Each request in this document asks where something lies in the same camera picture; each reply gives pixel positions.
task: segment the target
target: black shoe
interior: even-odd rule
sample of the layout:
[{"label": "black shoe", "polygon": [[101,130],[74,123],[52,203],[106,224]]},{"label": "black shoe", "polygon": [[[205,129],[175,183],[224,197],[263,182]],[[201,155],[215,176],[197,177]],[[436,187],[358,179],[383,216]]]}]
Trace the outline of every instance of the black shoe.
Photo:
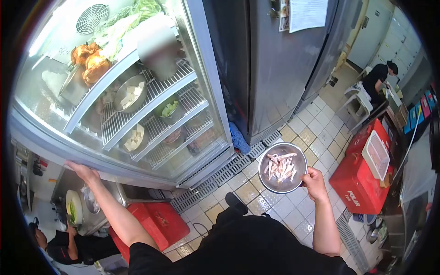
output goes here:
[{"label": "black shoe", "polygon": [[229,192],[226,194],[225,201],[227,205],[235,207],[240,213],[246,215],[248,213],[248,208],[244,203],[242,203],[238,197],[236,197],[233,193]]}]

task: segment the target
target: person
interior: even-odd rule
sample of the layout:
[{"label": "person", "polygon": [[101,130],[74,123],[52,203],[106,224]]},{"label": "person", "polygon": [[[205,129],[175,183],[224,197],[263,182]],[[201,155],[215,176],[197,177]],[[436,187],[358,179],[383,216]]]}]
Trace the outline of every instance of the person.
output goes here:
[{"label": "person", "polygon": [[50,242],[38,229],[38,223],[29,223],[28,227],[34,234],[38,246],[60,264],[92,265],[97,260],[120,253],[110,236],[105,238],[81,236],[69,223],[67,223],[67,231],[57,230]]},{"label": "person", "polygon": [[158,250],[139,221],[104,187],[99,174],[84,165],[67,161],[90,187],[114,231],[130,249],[129,274],[351,274],[340,257],[340,236],[334,221],[324,178],[312,167],[301,176],[315,202],[313,249],[302,245],[280,222],[265,216],[244,216],[248,209],[234,194],[230,205],[218,214],[199,249],[171,262]]},{"label": "person", "polygon": [[361,81],[362,86],[371,97],[372,105],[380,105],[384,100],[379,92],[382,90],[382,84],[386,84],[385,80],[389,75],[395,76],[399,72],[397,65],[390,60],[385,64],[377,64]]}]

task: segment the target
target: stainless steel refrigerator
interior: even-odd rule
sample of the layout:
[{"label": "stainless steel refrigerator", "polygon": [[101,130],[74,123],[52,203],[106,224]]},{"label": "stainless steel refrigerator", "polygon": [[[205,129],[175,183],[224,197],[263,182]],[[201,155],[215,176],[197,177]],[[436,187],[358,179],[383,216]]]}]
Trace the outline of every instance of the stainless steel refrigerator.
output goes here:
[{"label": "stainless steel refrigerator", "polygon": [[277,0],[204,0],[228,116],[253,145],[317,97],[362,7],[329,0],[324,27],[279,32]]},{"label": "stainless steel refrigerator", "polygon": [[201,0],[65,0],[38,12],[8,116],[22,145],[158,189],[190,188],[234,157]]}]

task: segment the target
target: glass door refrigerator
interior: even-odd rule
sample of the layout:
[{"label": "glass door refrigerator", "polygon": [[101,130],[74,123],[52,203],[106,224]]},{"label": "glass door refrigerator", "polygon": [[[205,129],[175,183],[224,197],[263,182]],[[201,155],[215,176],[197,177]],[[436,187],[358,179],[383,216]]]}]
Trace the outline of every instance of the glass door refrigerator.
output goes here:
[{"label": "glass door refrigerator", "polygon": [[39,4],[15,74],[14,139],[106,180],[190,188],[234,157],[201,0]]}]

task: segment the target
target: hand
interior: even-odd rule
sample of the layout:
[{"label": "hand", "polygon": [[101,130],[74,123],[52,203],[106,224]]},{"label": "hand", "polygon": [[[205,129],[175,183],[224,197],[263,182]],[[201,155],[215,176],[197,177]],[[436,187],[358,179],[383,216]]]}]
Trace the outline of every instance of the hand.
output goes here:
[{"label": "hand", "polygon": [[89,167],[82,165],[82,164],[76,164],[71,161],[65,161],[65,165],[72,168],[77,175],[82,178],[87,184],[90,184],[92,182],[96,182],[96,180],[100,181],[101,177],[98,174],[98,171],[94,169],[90,169]]},{"label": "hand", "polygon": [[69,222],[67,222],[67,230],[66,231],[67,231],[67,233],[69,233],[69,235],[72,235],[74,237],[77,235],[77,230],[74,227],[70,226]]},{"label": "hand", "polygon": [[300,178],[303,181],[302,186],[307,188],[308,196],[315,203],[330,200],[321,171],[309,167],[307,174],[301,175]]}]

